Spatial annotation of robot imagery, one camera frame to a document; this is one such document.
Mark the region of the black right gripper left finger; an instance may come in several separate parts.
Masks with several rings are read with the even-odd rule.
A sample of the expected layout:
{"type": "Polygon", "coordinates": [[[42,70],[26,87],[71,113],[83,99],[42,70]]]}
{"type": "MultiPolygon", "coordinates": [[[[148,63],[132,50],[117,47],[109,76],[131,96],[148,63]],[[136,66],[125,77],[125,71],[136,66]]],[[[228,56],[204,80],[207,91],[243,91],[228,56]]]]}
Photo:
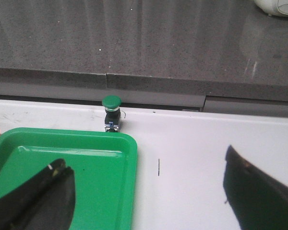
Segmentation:
{"type": "Polygon", "coordinates": [[[0,198],[0,230],[67,230],[74,210],[74,170],[56,159],[0,198]]]}

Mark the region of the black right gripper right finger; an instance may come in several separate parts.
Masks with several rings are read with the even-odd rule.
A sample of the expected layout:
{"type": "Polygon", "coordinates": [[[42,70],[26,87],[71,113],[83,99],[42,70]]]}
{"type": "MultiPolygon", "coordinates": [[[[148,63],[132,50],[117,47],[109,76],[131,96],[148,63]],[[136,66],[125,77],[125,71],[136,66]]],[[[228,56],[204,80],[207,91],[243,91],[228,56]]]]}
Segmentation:
{"type": "Polygon", "coordinates": [[[223,188],[242,230],[288,230],[288,186],[229,146],[223,188]]]}

